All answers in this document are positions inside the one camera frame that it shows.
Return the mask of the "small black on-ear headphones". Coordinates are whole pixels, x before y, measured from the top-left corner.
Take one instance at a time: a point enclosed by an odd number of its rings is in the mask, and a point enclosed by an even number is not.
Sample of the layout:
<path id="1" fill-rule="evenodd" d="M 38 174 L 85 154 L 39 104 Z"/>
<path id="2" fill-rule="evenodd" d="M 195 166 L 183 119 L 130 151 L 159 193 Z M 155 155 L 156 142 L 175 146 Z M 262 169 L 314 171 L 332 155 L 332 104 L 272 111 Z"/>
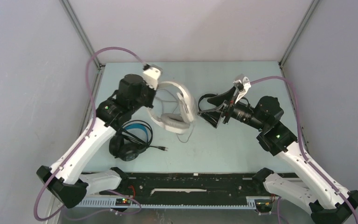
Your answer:
<path id="1" fill-rule="evenodd" d="M 218 101 L 222 103 L 223 101 L 220 100 L 220 98 L 222 98 L 221 95 L 214 94 L 214 93 L 207 93 L 207 94 L 202 95 L 197 102 L 198 111 L 200 112 L 203 110 L 201 107 L 204 104 L 203 101 L 205 101 L 206 103 L 208 103 L 210 105 L 216 106 L 215 104 L 210 103 L 209 99 L 218 99 Z M 245 106 L 246 108 L 249 108 L 251 106 L 249 100 L 246 97 L 242 97 L 240 99 L 240 101 L 237 103 L 237 105 Z"/>

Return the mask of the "white gaming headset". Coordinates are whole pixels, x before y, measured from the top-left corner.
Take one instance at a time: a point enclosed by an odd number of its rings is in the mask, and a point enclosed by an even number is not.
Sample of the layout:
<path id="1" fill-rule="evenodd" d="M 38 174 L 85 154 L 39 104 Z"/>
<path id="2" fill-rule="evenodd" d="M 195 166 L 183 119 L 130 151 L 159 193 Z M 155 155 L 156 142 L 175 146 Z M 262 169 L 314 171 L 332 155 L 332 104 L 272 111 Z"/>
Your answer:
<path id="1" fill-rule="evenodd" d="M 174 86 L 179 91 L 173 97 L 173 103 L 176 103 L 172 112 L 164 112 L 158 116 L 151 108 L 147 112 L 151 120 L 166 131 L 176 134 L 181 143 L 187 143 L 195 129 L 197 108 L 195 98 L 185 85 L 175 81 L 162 81 L 158 84 L 157 91 L 166 90 L 167 87 Z"/>

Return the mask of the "black headset with blue band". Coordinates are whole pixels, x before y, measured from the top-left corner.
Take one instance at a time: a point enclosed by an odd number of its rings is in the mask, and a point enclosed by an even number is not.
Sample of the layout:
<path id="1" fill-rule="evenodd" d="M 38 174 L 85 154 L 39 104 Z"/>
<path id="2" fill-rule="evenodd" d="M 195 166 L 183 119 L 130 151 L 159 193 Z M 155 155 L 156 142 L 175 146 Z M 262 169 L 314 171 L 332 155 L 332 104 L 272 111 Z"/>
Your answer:
<path id="1" fill-rule="evenodd" d="M 143 140 L 130 130 L 139 129 L 145 133 Z M 132 161 L 148 148 L 156 148 L 167 151 L 167 147 L 153 146 L 153 130 L 149 123 L 142 120 L 132 120 L 124 123 L 109 141 L 109 153 L 115 158 L 123 161 Z"/>

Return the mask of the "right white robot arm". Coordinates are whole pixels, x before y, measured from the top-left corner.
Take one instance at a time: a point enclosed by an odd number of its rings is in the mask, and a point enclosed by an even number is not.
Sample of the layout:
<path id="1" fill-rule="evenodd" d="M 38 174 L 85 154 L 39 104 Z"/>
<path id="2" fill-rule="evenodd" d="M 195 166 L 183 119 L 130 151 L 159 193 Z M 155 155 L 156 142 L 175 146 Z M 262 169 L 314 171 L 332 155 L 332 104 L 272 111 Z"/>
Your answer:
<path id="1" fill-rule="evenodd" d="M 268 168 L 253 176 L 258 195 L 278 195 L 307 212 L 316 224 L 342 224 L 358 207 L 358 191 L 348 190 L 328 175 L 303 149 L 298 138 L 280 121 L 284 111 L 277 98 L 262 97 L 255 107 L 243 103 L 235 88 L 202 96 L 213 109 L 198 115 L 213 127 L 235 119 L 259 131 L 257 140 L 272 156 L 286 162 L 305 184 L 298 186 Z"/>

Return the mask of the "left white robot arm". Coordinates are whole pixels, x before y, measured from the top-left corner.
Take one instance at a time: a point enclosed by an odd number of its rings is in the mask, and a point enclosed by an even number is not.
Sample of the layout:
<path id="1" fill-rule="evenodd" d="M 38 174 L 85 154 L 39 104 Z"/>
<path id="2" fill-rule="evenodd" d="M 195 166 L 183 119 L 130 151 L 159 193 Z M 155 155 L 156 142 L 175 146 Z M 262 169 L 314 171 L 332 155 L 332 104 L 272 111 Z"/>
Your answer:
<path id="1" fill-rule="evenodd" d="M 141 107 L 152 107 L 159 76 L 125 75 L 113 95 L 103 101 L 71 148 L 51 166 L 40 166 L 36 174 L 63 205 L 70 209 L 86 196 L 106 190 L 124 194 L 129 188 L 125 174 L 119 168 L 82 174 L 83 169 L 99 148 L 129 121 Z"/>

